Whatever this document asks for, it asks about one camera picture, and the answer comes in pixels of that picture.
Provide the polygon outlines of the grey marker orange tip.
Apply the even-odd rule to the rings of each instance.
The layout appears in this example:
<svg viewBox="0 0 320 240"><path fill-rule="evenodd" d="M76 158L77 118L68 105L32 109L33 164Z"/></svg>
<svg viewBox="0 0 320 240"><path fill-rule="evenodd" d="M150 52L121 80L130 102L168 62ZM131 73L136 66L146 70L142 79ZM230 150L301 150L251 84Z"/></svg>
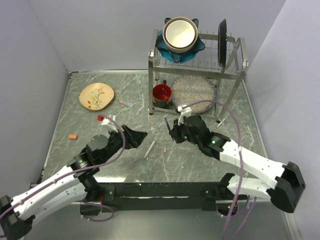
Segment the grey marker orange tip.
<svg viewBox="0 0 320 240"><path fill-rule="evenodd" d="M119 99L118 102L119 102L120 104L124 105L124 106L129 107L129 108L133 108L133 107L134 107L133 104L128 103L128 102L126 102L126 101L123 101L122 99Z"/></svg>

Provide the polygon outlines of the dark blue pen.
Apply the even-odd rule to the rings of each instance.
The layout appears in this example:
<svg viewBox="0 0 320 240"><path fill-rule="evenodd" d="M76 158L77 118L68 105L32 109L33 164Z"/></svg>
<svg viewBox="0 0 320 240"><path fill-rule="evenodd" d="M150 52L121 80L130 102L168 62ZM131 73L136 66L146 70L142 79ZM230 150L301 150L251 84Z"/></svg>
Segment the dark blue pen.
<svg viewBox="0 0 320 240"><path fill-rule="evenodd" d="M167 127L168 131L170 132L171 131L171 127L170 127L170 124L168 122L167 116L164 116L164 121L165 121L165 124L166 124L166 127Z"/></svg>

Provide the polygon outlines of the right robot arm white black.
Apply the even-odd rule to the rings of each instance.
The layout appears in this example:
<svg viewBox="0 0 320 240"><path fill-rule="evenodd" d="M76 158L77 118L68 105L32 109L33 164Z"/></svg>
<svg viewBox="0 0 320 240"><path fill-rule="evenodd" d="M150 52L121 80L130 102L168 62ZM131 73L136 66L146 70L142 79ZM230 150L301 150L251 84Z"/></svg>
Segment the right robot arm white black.
<svg viewBox="0 0 320 240"><path fill-rule="evenodd" d="M271 201L278 209L293 213L306 188L301 170L294 162L284 164L265 158L251 150L243 148L229 137L210 131L199 115L185 117L180 123L173 122L170 136L176 143L188 141L206 156L218 161L243 168L253 175L252 178L226 174L227 181L219 186L219 195L230 199L235 194L258 197Z"/></svg>

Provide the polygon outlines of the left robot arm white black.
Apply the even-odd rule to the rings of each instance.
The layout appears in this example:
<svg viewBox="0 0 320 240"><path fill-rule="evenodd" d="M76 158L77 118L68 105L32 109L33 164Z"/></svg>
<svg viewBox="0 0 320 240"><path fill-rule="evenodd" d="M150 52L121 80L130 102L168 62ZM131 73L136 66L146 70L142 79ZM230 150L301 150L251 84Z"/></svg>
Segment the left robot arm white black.
<svg viewBox="0 0 320 240"><path fill-rule="evenodd" d="M94 178L100 167L123 150L138 148L147 132L122 125L109 136L95 135L79 154L56 174L26 192L0 199L0 226L7 240L19 240L32 226L77 201L93 201L100 193Z"/></svg>

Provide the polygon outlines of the large orange marker cap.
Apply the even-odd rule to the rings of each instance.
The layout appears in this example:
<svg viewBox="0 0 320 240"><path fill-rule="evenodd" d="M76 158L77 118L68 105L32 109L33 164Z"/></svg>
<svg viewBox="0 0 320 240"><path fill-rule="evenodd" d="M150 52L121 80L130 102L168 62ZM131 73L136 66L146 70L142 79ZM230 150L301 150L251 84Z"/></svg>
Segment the large orange marker cap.
<svg viewBox="0 0 320 240"><path fill-rule="evenodd" d="M69 138L70 140L76 140L76 139L78 138L78 136L77 136L76 134L69 134L69 135L68 135L68 138Z"/></svg>

